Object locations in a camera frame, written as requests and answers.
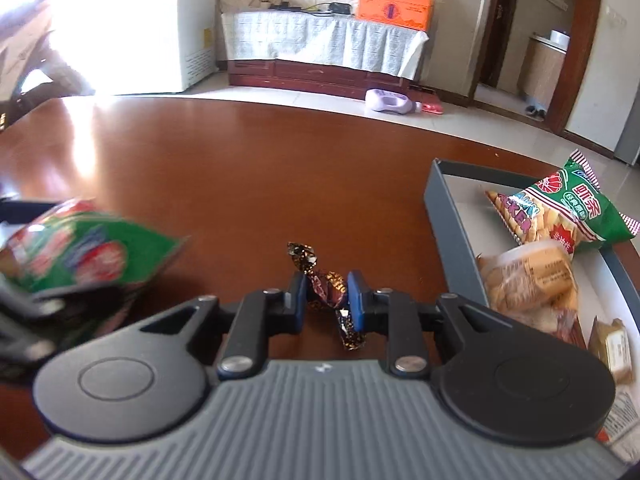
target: plastic food wrapper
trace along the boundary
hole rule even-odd
[[[584,155],[575,150],[559,171],[511,196],[488,191],[519,244],[558,240],[568,254],[629,240],[640,223],[618,212],[600,192]]]
[[[640,460],[640,416],[628,386],[618,387],[597,440],[624,462],[633,464]]]
[[[505,316],[569,341],[578,288],[562,245],[544,240],[478,257],[489,304]]]
[[[289,256],[298,270],[306,274],[311,290],[307,295],[308,306],[314,310],[333,310],[338,321],[342,344],[347,350],[362,348],[365,337],[356,332],[348,306],[347,282],[337,272],[315,269],[318,257],[313,247],[290,242]]]
[[[616,384],[633,382],[629,339],[622,321],[614,319],[609,325],[595,317],[588,348],[589,352],[607,365]]]
[[[72,199],[14,233],[0,251],[2,272],[27,292],[118,282],[135,290],[180,247],[165,237]]]

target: open cardboard box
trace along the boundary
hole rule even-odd
[[[506,195],[531,186],[537,179],[461,162],[434,160],[424,192],[424,201],[436,238],[442,267],[451,292],[489,305],[476,256],[500,254],[517,246],[499,213],[486,197],[486,190]],[[578,285],[578,321],[585,343],[591,335],[593,318],[624,323],[631,350],[635,380],[628,386],[640,408],[640,296],[625,268],[611,248],[578,253],[573,260]],[[624,449],[613,450],[627,462],[640,460],[640,426],[630,433]]]

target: white wall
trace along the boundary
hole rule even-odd
[[[567,10],[559,9],[547,0],[517,0],[498,88],[513,94],[518,92],[518,77],[531,34],[548,38],[553,29],[571,30],[574,0],[564,1],[569,5]]]
[[[607,16],[618,13],[626,25]],[[640,82],[640,0],[602,0],[589,64],[567,129],[614,150]]]
[[[468,95],[491,0],[436,0],[438,27],[421,82]]]

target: brown door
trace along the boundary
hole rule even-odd
[[[490,18],[491,33],[480,72],[480,81],[485,85],[495,87],[498,84],[515,8],[516,0],[497,0],[494,15]]]

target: wooden cabinet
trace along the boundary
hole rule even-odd
[[[370,88],[406,93],[409,80],[380,72],[296,61],[236,60],[228,62],[229,84],[261,86],[364,99]]]
[[[518,78],[518,90],[534,98],[545,110],[548,110],[556,91],[564,56],[565,52],[559,48],[529,38]]]

